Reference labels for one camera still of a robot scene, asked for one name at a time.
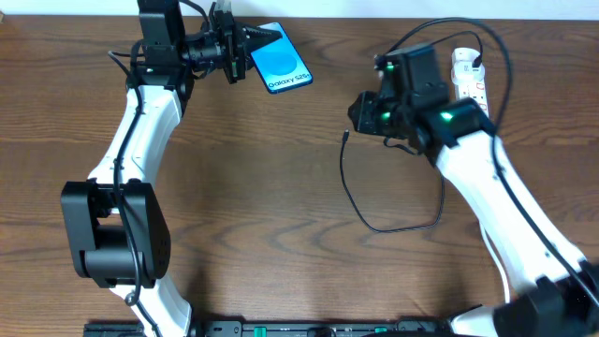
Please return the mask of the blue Galaxy smartphone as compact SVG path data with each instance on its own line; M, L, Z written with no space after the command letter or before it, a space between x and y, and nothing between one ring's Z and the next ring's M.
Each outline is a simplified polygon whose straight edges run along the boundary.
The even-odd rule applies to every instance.
M260 25L260 28L278 31L282 35L251 53L256 71L267 91L275 95L311 84L313 75L283 26L278 22L270 22Z

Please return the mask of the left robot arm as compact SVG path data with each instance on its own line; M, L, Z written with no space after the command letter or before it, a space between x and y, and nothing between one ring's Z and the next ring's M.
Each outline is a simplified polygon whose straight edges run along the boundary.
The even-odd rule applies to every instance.
M125 74L123 119L88 177L65 184L61 207L78 276L118 295L144 335L191 336L192 306L168 274L171 241L155 180L196 81L218 69L229 83L243 80L253 52L282 34L238 22L227 1L202 10L194 34L177 0L139 0L138 7L140 40L110 54Z

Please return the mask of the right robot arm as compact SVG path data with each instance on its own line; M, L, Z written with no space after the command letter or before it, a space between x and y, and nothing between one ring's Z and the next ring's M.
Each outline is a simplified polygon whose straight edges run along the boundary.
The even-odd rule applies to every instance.
M475 99L450 98L433 46L375 58L381 86L348 115L362 134L425 156L474 212L513 295L453 315L460 336L588 336L598 331L598 269L550 221L511 164Z

